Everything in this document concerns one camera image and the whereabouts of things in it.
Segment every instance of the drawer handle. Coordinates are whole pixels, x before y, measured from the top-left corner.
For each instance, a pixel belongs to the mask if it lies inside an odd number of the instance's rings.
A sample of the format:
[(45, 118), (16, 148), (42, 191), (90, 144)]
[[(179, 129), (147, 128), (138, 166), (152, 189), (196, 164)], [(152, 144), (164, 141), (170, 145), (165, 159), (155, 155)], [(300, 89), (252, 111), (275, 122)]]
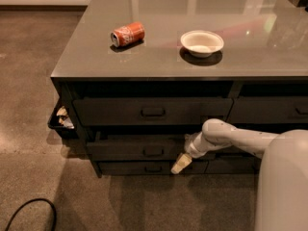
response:
[(155, 152), (147, 151), (144, 149), (142, 153), (144, 157), (159, 157), (164, 155), (164, 149), (160, 149)]
[(148, 173), (159, 173), (163, 171), (162, 167), (144, 167), (144, 171)]
[(296, 107), (295, 110), (301, 116), (308, 116), (308, 107), (307, 106)]
[(143, 108), (141, 116), (144, 118), (163, 117), (166, 115), (164, 108)]

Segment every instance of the concrete floor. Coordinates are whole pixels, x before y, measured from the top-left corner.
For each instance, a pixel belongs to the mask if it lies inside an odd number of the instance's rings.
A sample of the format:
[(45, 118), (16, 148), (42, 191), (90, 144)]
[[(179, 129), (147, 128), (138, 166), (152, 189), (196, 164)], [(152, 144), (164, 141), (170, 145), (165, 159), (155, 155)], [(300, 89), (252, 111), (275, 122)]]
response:
[[(56, 230), (253, 230), (255, 175), (103, 176), (47, 127), (49, 76), (81, 13), (0, 12), (0, 230), (51, 200)], [(10, 230), (50, 230), (44, 202)]]

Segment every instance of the bowl rim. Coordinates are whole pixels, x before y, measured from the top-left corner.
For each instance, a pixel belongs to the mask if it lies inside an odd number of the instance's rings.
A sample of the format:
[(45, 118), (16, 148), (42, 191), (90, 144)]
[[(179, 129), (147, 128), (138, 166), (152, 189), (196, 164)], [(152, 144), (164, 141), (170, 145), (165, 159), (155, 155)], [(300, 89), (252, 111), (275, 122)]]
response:
[[(202, 50), (202, 51), (199, 51), (199, 50), (191, 50), (190, 46), (187, 46), (185, 43), (184, 43), (184, 38), (188, 35), (193, 35), (193, 34), (204, 34), (204, 35), (211, 35), (211, 36), (214, 36), (216, 39), (218, 39), (220, 41), (220, 44), (219, 46), (216, 47), (216, 50), (213, 51), (213, 50)], [(193, 30), (193, 31), (189, 31), (187, 33), (185, 33), (184, 35), (181, 36), (181, 43), (182, 45), (187, 48), (188, 50), (190, 51), (193, 51), (193, 52), (196, 52), (196, 53), (213, 53), (213, 52), (217, 52), (219, 51), (220, 49), (223, 48), (224, 46), (224, 41), (222, 39), (221, 36), (219, 36), (218, 34), (214, 33), (214, 32), (211, 32), (211, 31), (205, 31), (205, 30)]]

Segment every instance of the can lid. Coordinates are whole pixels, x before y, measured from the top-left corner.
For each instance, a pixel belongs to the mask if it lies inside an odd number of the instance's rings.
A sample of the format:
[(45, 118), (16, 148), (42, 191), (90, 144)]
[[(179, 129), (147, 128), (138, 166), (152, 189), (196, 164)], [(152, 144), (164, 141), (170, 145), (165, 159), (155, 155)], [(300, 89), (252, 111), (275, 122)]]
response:
[(117, 38), (116, 34), (115, 33), (111, 33), (110, 37), (112, 39), (113, 45), (115, 47), (118, 47), (119, 46), (119, 42), (118, 42), (118, 38)]

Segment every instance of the black basket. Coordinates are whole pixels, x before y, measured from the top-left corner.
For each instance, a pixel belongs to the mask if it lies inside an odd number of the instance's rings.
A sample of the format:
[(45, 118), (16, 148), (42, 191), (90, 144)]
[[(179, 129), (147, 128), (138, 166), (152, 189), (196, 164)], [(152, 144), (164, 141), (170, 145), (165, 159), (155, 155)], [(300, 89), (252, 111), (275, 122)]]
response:
[(66, 140), (68, 140), (68, 139), (78, 139), (78, 135), (77, 135), (75, 129), (68, 129), (68, 128), (64, 127), (61, 123), (59, 123), (59, 118), (57, 117), (57, 111), (61, 107), (62, 107), (62, 104), (61, 104), (61, 101), (59, 99), (53, 113), (49, 117), (48, 127), (50, 129), (55, 130), (59, 134), (59, 136), (63, 139), (66, 139)]

